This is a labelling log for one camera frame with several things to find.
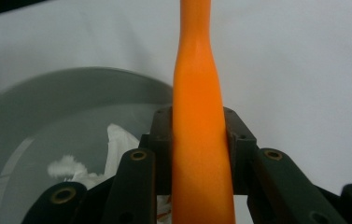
brass screw hole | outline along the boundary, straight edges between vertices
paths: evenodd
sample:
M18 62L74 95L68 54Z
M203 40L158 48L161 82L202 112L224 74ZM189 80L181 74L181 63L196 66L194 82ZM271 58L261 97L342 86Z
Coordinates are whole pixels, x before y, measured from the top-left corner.
M274 161L280 161L281 159L283 159L283 155L277 151L266 150L264 153L267 158L274 160Z
M312 212L310 214L310 218L313 219L313 221L315 221L318 224L328 224L330 223L330 221L328 220L328 218L318 212Z
M56 204L67 203L72 200L77 194L77 191L72 187L65 187L56 190L50 197L50 201Z
M147 153L145 151L136 151L130 155L132 161L141 161L147 157Z

orange object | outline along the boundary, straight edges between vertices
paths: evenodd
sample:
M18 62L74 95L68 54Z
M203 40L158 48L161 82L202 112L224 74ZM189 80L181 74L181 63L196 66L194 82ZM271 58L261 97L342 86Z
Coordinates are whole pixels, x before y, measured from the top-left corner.
M210 4L181 0L173 101L175 224L235 222L225 118L209 39Z

gray bowl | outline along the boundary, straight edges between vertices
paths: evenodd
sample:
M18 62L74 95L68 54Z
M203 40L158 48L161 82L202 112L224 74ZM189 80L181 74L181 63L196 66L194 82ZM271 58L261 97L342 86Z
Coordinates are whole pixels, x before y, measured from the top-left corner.
M115 123L139 139L171 102L168 85L108 68L64 70L0 95L0 223L21 223L39 195L62 181L47 174L52 161L70 154L102 174L106 127Z

white tissue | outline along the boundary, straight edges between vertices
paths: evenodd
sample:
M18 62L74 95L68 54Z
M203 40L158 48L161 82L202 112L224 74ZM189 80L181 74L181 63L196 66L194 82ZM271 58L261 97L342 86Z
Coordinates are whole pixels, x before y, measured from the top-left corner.
M87 189L91 189L117 173L123 153L138 147L138 140L116 124L110 124L108 133L108 153L106 168L103 175L88 173L88 169L81 162L77 162L72 155L65 155L59 161L54 161L48 166L50 177L69 177L64 181L79 182Z
M108 133L108 154L104 175L112 177L117 173L123 153L138 148L139 142L132 134L116 124L110 124L106 131Z

white background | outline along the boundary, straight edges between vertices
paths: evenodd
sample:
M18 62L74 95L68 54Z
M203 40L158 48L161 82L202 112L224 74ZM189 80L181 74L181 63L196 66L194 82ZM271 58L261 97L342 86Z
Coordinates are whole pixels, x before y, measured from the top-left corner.
M283 150L340 193L352 183L352 0L213 0L211 20L224 105L260 147ZM84 66L172 84L178 30L177 0L52 1L1 14L0 92Z

